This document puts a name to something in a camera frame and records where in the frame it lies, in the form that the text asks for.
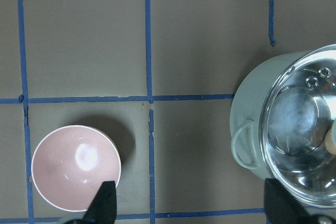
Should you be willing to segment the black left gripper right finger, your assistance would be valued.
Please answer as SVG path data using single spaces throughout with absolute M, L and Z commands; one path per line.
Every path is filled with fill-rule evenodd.
M 311 216 L 274 178 L 264 182 L 264 210 L 270 223 L 311 223 Z

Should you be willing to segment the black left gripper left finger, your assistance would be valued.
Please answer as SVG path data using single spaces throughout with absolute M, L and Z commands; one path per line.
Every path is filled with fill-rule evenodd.
M 117 196 L 115 181 L 103 182 L 86 211 L 84 221 L 115 221 Z

